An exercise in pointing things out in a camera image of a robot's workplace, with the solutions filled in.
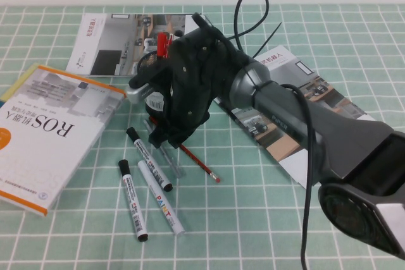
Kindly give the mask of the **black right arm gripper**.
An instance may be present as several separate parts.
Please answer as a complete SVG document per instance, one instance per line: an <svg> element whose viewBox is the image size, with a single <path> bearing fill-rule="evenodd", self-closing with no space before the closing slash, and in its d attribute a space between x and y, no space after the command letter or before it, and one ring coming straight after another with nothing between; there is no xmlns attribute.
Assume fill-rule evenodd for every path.
<svg viewBox="0 0 405 270"><path fill-rule="evenodd" d="M180 147L208 119L213 99L229 98L236 75L251 62L216 28L198 28L175 40L167 58L148 68L148 82L165 102L149 142L160 147L170 139L172 147Z"/></svg>

